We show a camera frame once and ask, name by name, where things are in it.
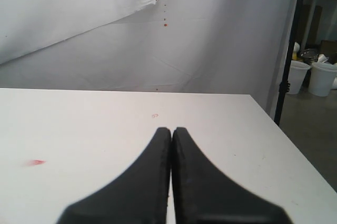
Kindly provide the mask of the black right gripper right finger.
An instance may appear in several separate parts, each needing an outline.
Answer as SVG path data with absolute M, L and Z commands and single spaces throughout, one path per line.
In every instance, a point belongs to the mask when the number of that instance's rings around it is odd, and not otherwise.
M 172 137 L 171 170 L 176 223 L 291 223 L 283 208 L 222 173 L 186 128 Z

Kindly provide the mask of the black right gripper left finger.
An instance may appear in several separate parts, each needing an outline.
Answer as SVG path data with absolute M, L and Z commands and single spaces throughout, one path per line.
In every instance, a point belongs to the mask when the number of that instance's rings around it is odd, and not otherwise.
M 171 132 L 158 128 L 140 156 L 115 180 L 68 206 L 60 223 L 166 223 Z

